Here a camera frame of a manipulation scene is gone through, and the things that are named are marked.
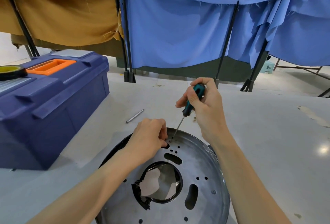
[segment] person's left hand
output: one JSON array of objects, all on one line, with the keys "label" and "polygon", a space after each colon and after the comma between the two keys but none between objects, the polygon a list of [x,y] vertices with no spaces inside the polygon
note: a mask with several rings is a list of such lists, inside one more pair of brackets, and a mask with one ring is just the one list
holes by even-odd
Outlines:
[{"label": "person's left hand", "polygon": [[164,119],[147,119],[138,123],[124,148],[140,164],[155,156],[161,147],[166,147],[168,138]]}]

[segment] forearm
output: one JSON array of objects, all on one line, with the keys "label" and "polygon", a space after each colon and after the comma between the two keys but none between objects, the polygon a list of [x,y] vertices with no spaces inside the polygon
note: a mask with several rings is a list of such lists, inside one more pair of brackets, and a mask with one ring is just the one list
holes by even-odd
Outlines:
[{"label": "forearm", "polygon": [[101,168],[43,209],[28,224],[90,224],[137,165],[124,149],[118,151]]},{"label": "forearm", "polygon": [[266,190],[229,131],[222,137],[222,142],[217,143],[214,150],[238,223],[291,223]]}]

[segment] white table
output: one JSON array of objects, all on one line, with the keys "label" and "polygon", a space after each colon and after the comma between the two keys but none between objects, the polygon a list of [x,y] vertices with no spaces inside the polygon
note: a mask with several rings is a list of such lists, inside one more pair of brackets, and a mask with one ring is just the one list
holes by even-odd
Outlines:
[{"label": "white table", "polygon": [[[182,118],[182,110],[174,107],[182,91],[113,82],[109,87],[109,96],[48,171],[0,169],[0,223],[24,223],[36,215],[95,171],[143,118],[164,118],[173,128]],[[330,100],[243,92],[222,97],[230,131],[292,223],[329,223],[330,128],[297,107],[330,122]],[[180,129],[203,139],[192,116]],[[234,219],[231,208],[228,223]]]}]

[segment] person's right hand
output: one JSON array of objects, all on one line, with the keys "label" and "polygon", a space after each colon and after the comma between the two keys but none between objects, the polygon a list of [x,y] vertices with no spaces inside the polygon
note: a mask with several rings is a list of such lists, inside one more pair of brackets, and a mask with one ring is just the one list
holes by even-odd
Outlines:
[{"label": "person's right hand", "polygon": [[[198,83],[206,85],[204,97],[200,101],[193,86]],[[176,102],[176,107],[185,107],[187,100],[194,107],[196,120],[201,128],[203,138],[211,144],[225,141],[229,130],[222,107],[222,98],[212,78],[197,78],[191,83],[191,87]]]}]

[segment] blue plastic toolbox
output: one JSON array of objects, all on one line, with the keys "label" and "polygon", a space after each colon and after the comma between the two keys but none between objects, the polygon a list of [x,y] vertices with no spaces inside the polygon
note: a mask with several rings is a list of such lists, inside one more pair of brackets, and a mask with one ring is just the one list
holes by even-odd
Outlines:
[{"label": "blue plastic toolbox", "polygon": [[22,66],[26,77],[0,81],[0,167],[46,170],[109,94],[109,64],[63,50]]}]

